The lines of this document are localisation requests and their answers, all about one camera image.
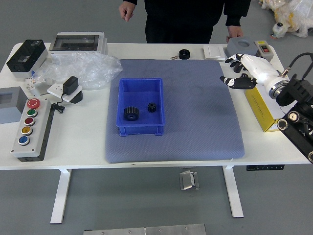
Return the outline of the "person's left hand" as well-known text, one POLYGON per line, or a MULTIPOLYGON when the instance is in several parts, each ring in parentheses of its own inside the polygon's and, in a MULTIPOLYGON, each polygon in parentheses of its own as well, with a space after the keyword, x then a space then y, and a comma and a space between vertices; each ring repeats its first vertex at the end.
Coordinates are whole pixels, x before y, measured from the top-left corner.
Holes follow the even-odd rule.
POLYGON ((243 37, 244 33, 240 26, 227 26, 228 36, 226 37, 226 42, 228 43, 231 38, 243 37))

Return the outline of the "person's right hand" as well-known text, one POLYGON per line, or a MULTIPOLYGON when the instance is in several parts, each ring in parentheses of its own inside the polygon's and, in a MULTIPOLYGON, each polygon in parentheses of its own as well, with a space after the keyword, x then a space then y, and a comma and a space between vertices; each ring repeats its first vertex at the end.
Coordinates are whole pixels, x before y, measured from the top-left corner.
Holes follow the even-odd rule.
POLYGON ((119 6, 119 13, 120 13, 120 17, 128 22, 132 16, 133 16, 133 12, 135 10, 136 5, 134 3, 128 2, 128 1, 123 1, 120 6, 119 6))

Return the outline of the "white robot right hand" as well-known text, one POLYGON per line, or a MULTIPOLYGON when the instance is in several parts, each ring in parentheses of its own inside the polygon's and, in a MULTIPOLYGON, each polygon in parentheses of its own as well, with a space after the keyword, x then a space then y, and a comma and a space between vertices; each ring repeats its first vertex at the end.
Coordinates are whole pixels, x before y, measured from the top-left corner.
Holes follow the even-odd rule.
POLYGON ((256 84, 261 84, 270 90, 271 87, 284 80, 279 77, 277 70, 265 58, 248 54, 234 54, 225 63, 233 60, 241 63, 253 78, 246 74, 242 74, 238 78, 221 76, 220 80, 232 89, 253 89, 256 84))

